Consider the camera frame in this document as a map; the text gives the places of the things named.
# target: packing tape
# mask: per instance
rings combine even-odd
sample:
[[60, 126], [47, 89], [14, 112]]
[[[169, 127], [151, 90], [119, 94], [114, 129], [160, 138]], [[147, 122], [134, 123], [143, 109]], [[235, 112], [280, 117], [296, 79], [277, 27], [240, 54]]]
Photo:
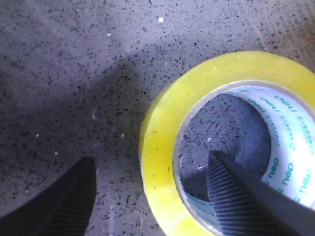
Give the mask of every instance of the packing tape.
[[315, 75], [274, 54], [235, 52], [184, 74], [155, 99], [143, 121], [139, 155], [144, 190], [168, 236], [221, 235], [211, 204], [183, 190], [178, 170], [187, 124], [221, 93], [249, 102], [267, 124], [271, 156], [262, 181], [314, 208]]

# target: concrete floor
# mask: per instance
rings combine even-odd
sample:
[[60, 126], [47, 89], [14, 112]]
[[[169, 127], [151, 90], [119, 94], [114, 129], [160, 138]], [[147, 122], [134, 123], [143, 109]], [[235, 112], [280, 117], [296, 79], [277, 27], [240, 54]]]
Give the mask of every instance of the concrete floor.
[[315, 71], [314, 0], [0, 0], [0, 216], [94, 156], [87, 236], [162, 236], [137, 140], [156, 95], [214, 56]]

